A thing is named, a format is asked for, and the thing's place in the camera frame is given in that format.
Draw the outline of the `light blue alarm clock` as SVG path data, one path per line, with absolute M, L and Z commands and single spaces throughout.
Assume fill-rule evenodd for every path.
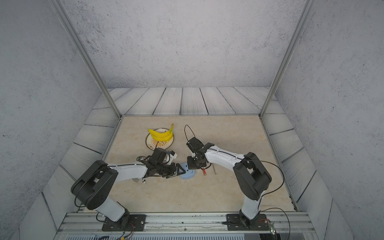
M 196 175 L 195 170 L 189 169 L 188 163 L 182 163 L 181 167 L 185 170 L 185 173 L 180 175 L 183 180 L 191 179 Z

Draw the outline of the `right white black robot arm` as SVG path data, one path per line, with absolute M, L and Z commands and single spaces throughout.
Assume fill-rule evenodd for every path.
M 204 145 L 195 137 L 187 141 L 187 147 L 192 153 L 187 157 L 189 169 L 203 169 L 209 164 L 216 164 L 234 172 L 245 195 L 240 210 L 242 224 L 249 227 L 256 222 L 260 214 L 261 200 L 272 182 L 271 175 L 256 154 L 231 153 L 212 143 Z

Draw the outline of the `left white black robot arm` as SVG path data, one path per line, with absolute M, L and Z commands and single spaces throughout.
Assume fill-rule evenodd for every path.
M 107 220 L 127 226 L 130 212 L 109 194 L 115 183 L 148 177 L 173 178 L 186 173 L 173 160 L 177 154 L 156 148 L 150 156 L 139 156 L 131 164 L 112 165 L 94 162 L 72 185 L 71 193 L 89 210 L 96 210 Z

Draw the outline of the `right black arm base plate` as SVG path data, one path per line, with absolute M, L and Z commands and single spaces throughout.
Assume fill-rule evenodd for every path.
M 229 231 L 270 231 L 269 220 L 265 214 L 257 214 L 249 220 L 241 212 L 238 214 L 227 214 L 226 221 L 222 222 Z

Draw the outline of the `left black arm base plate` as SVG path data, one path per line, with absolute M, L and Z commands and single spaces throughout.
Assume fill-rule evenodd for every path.
M 117 222 L 105 218 L 102 232 L 143 232 L 147 215 L 129 214 L 123 215 Z

